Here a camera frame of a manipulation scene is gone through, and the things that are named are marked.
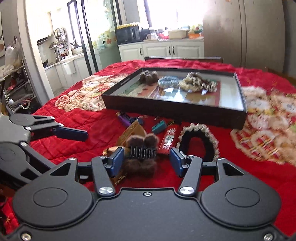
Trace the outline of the red patterned lighter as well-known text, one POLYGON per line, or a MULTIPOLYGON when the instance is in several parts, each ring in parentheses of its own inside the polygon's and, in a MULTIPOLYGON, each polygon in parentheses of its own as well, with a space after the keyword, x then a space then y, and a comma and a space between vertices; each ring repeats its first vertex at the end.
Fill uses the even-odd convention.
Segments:
POLYGON ((170 154, 170 149, 174 147, 177 143, 179 129, 179 125, 170 125, 166 128, 164 137, 159 144, 158 154, 170 154))

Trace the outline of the black lace-trimmed scrunchie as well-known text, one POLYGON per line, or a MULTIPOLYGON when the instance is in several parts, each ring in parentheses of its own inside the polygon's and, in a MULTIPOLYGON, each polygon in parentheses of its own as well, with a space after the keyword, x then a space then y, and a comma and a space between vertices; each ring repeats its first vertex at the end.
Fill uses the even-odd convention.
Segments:
POLYGON ((191 123, 184 126, 178 137, 176 148, 188 156, 201 154, 206 162, 216 161, 220 157, 219 142, 208 126, 202 123, 191 123))

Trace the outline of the brown furry hair claw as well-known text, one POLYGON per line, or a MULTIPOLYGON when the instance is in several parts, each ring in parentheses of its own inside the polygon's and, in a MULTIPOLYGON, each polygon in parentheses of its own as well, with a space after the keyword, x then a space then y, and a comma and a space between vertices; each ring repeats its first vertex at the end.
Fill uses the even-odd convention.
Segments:
POLYGON ((128 155, 122 168, 128 176, 152 176, 157 169, 157 149, 159 139, 153 133, 145 137, 131 135, 126 141, 128 155))

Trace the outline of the teal binder clip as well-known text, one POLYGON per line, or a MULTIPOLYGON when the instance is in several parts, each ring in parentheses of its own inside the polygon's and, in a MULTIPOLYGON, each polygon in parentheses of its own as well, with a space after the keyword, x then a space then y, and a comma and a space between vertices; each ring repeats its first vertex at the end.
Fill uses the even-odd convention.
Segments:
POLYGON ((164 120, 161 120, 159 123, 152 127, 152 133, 157 135, 164 131, 167 128, 167 124, 164 120))

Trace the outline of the tan paper pyramid packet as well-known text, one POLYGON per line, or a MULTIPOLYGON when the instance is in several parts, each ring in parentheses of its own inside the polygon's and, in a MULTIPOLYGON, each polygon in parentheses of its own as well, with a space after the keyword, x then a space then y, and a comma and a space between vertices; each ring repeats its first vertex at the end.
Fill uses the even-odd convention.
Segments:
POLYGON ((117 139, 116 145, 117 146, 126 146, 126 140, 133 135, 138 135, 141 137, 145 137, 147 135, 147 132, 144 130, 144 128, 140 125, 138 120, 134 121, 117 139))

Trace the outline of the purple cylindrical lighter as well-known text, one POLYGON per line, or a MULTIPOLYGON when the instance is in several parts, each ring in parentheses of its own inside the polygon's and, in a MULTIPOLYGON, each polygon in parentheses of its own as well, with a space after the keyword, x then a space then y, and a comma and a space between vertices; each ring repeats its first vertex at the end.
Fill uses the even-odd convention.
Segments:
POLYGON ((135 121, 138 121, 138 123, 143 126, 144 125, 144 120, 140 117, 130 117, 128 114, 123 113, 121 111, 116 113, 116 116, 118 117, 118 119, 121 121, 121 123, 126 126, 127 128, 129 126, 131 126, 135 121))

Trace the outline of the black shallow box tray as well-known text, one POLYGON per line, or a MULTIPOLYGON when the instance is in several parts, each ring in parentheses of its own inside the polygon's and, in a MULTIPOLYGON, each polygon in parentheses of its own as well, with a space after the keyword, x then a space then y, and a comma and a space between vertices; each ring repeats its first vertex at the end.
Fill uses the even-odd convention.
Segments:
POLYGON ((145 71, 156 71, 159 77, 174 76, 179 80, 192 72, 182 68, 140 68, 103 93, 106 108, 224 128, 243 128, 247 104, 236 73, 195 69, 202 78, 215 81, 217 90, 192 92, 179 87, 161 88, 157 83, 140 83, 140 75, 145 71))

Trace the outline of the brown cream lace scrunchie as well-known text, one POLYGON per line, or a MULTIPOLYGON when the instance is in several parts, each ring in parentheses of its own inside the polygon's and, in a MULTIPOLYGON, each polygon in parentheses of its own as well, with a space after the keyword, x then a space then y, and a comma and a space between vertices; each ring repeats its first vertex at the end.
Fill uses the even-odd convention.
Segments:
POLYGON ((198 72, 190 72, 179 82, 180 89, 191 92, 216 92, 218 83, 214 80, 203 78, 198 72))

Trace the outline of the light blue knitted scrunchie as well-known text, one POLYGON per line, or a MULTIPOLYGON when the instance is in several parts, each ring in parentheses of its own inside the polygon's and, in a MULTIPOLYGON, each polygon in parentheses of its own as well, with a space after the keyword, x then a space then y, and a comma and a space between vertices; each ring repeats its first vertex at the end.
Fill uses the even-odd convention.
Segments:
POLYGON ((164 76, 158 80, 158 86, 162 89, 178 88, 180 81, 177 76, 164 76))

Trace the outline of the white kitchen cabinet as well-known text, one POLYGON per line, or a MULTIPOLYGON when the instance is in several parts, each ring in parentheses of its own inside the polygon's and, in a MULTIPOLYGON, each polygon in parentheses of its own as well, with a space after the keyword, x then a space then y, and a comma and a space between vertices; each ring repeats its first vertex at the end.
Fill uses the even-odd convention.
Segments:
POLYGON ((144 60, 145 57, 204 58, 204 40, 150 40, 119 45, 121 61, 144 60))

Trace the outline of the dark wooden chair back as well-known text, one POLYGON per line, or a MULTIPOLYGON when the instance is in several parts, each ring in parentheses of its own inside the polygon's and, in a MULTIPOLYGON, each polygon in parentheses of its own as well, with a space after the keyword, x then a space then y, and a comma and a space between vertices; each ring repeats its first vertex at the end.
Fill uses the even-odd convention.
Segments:
POLYGON ((199 62, 214 62, 214 63, 223 63, 222 57, 199 57, 199 58, 182 58, 182 57, 160 57, 160 56, 146 56, 144 60, 190 60, 190 61, 199 61, 199 62))

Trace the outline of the white mug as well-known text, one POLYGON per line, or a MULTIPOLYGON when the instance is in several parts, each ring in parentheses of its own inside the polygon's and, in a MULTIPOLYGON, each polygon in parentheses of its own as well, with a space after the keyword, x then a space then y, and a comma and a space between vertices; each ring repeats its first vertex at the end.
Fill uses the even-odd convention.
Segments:
POLYGON ((156 33, 150 33, 150 34, 147 34, 146 39, 147 40, 157 40, 158 35, 156 33))

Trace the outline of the cream rectangular basin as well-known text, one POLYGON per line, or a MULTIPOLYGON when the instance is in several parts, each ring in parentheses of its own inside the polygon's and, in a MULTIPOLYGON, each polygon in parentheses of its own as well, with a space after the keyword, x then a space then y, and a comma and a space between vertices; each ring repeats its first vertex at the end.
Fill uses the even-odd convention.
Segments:
POLYGON ((187 37, 187 30, 169 30, 168 36, 171 40, 185 39, 187 37))

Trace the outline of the beige double-door refrigerator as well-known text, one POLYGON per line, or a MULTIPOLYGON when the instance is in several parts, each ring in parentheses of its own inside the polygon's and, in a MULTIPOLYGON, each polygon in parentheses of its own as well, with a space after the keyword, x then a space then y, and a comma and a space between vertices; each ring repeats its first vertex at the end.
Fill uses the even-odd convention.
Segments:
POLYGON ((285 17, 282 1, 207 1, 204 54, 235 67, 283 71, 285 17))

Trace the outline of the black sliding door frame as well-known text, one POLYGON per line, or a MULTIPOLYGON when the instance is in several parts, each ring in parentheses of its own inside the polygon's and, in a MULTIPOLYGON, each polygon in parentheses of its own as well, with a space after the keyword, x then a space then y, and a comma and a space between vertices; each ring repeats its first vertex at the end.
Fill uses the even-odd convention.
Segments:
POLYGON ((77 43, 79 47, 82 47, 84 62, 89 75, 92 75, 99 71, 99 67, 91 40, 85 3, 86 1, 69 1, 67 3, 67 8, 73 43, 77 43))

